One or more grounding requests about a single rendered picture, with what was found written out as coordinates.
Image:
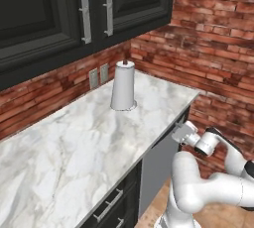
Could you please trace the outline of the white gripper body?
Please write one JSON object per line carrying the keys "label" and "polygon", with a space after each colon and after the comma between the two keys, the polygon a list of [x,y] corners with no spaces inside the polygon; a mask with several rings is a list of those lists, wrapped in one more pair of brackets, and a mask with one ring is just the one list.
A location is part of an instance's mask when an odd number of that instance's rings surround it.
{"label": "white gripper body", "polygon": [[172,138],[178,143],[193,144],[191,138],[195,134],[195,125],[191,121],[186,121],[173,133]]}

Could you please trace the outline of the grey dishwasher door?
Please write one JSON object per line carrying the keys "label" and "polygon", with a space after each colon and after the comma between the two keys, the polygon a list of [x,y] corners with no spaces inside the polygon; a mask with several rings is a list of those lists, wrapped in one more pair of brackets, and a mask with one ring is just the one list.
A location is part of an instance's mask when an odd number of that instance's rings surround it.
{"label": "grey dishwasher door", "polygon": [[164,182],[171,175],[171,165],[174,154],[179,149],[179,143],[172,138],[177,124],[183,124],[189,117],[188,107],[159,137],[152,149],[144,156],[142,161],[139,214],[141,217],[151,204]]}

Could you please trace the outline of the black drawer front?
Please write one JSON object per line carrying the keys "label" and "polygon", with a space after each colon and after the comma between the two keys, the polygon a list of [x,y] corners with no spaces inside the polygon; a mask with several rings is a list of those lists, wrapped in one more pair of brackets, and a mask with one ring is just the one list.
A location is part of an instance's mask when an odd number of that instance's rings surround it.
{"label": "black drawer front", "polygon": [[121,228],[133,228],[137,207],[137,192],[133,188],[114,207],[112,213],[103,223],[102,228],[116,228],[119,223],[118,218],[124,219]]}
{"label": "black drawer front", "polygon": [[[134,219],[134,226],[137,223],[138,220],[138,207],[139,207],[139,196],[140,196],[140,179],[141,179],[141,169],[142,169],[142,163],[138,163],[136,167],[134,167],[123,179],[122,181],[112,190],[112,192],[101,202],[101,204],[91,213],[89,218],[80,226],[80,228],[102,228],[103,223],[105,220],[109,217],[109,215],[112,213],[114,207],[124,198],[124,196],[133,188],[136,189],[137,192],[137,207],[136,207],[136,213],[135,213],[135,219]],[[96,219],[93,217],[93,214],[98,216],[107,206],[105,201],[111,202],[112,199],[118,194],[118,192],[115,190],[123,189],[123,195],[121,198],[117,201],[117,203],[110,209],[110,211],[106,214],[106,216],[97,223]]]}

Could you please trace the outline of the grey wall socket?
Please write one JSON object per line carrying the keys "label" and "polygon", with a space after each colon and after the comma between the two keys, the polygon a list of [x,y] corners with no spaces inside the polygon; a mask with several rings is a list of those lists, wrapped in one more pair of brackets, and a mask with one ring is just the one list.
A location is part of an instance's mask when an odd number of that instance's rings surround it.
{"label": "grey wall socket", "polygon": [[89,72],[89,87],[91,89],[98,86],[98,72],[97,69],[93,69]]}
{"label": "grey wall socket", "polygon": [[100,67],[100,83],[104,83],[108,80],[108,63]]}

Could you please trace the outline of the black wall cupboard door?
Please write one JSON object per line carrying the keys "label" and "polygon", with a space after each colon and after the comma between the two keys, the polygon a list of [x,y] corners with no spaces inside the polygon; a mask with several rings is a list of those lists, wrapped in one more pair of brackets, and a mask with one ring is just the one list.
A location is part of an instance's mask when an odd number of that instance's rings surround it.
{"label": "black wall cupboard door", "polygon": [[93,53],[81,0],[0,0],[0,90]]}
{"label": "black wall cupboard door", "polygon": [[106,0],[89,0],[95,52],[133,39],[171,22],[173,0],[113,0],[113,35],[108,37]]}

